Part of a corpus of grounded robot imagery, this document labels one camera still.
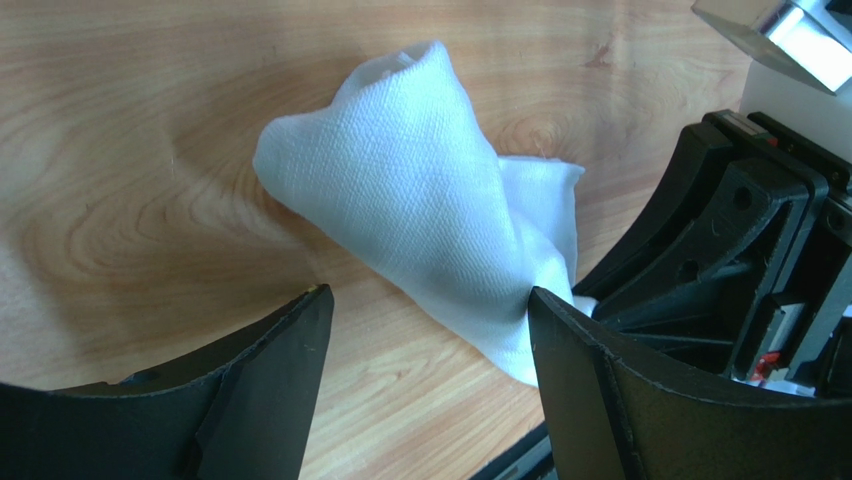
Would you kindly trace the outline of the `white cloth napkin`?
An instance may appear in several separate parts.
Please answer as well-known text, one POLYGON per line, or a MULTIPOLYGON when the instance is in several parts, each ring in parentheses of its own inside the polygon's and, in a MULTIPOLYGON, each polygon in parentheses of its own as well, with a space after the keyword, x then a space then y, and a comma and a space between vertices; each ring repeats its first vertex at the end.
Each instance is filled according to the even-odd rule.
POLYGON ((441 42, 366 61, 327 107, 271 121, 253 168, 276 201, 524 384, 537 384, 531 290, 595 308, 572 292, 583 168, 498 154, 441 42))

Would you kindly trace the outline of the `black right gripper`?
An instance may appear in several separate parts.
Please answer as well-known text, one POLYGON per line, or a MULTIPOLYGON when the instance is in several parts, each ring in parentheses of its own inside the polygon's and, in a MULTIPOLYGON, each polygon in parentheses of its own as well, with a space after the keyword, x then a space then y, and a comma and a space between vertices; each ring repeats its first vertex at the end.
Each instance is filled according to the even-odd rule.
POLYGON ((574 292, 596 321, 760 387, 851 395, 851 166, 764 113, 764 159, 684 127, 648 203, 574 292))

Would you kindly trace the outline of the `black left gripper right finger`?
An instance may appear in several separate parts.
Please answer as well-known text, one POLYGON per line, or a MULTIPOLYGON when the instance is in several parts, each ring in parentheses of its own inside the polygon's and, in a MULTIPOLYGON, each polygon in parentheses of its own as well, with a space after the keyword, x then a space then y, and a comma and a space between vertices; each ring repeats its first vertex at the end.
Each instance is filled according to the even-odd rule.
POLYGON ((528 302, 562 479, 847 479, 851 404, 737 383, 611 331, 550 291, 528 302))

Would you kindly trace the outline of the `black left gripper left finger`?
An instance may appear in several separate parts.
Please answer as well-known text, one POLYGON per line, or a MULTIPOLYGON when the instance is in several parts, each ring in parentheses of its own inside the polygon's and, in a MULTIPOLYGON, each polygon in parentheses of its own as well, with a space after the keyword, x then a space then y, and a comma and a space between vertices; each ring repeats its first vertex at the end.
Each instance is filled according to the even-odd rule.
POLYGON ((329 346, 315 286, 200 349, 105 382, 1 387, 5 479, 295 479, 329 346))

